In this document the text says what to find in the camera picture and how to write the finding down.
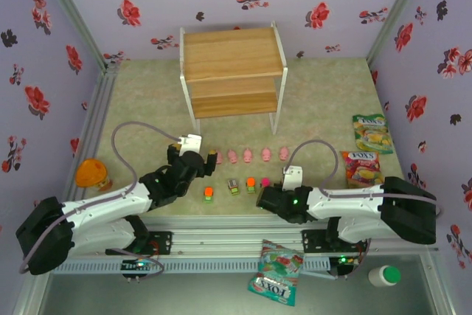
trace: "orange lid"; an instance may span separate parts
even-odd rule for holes
[[[213,188],[212,187],[205,187],[205,196],[213,195]]]
[[[78,187],[91,187],[103,181],[106,176],[106,167],[100,160],[86,159],[75,173],[75,183]]]

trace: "blue candy bag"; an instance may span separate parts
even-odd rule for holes
[[[295,306],[296,287],[302,265],[303,253],[263,240],[257,274],[249,282],[248,290],[282,304]]]

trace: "white bottle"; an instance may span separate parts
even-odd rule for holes
[[[369,272],[369,281],[375,287],[389,287],[400,282],[401,273],[393,266],[382,266]]]

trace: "green cap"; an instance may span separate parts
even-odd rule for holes
[[[388,266],[383,270],[383,277],[389,283],[398,283],[401,280],[401,273],[398,268]]]

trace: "orange jar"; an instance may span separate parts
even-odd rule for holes
[[[78,187],[91,187],[100,192],[109,190],[113,185],[105,164],[97,159],[86,159],[80,164],[75,173],[75,183]]]

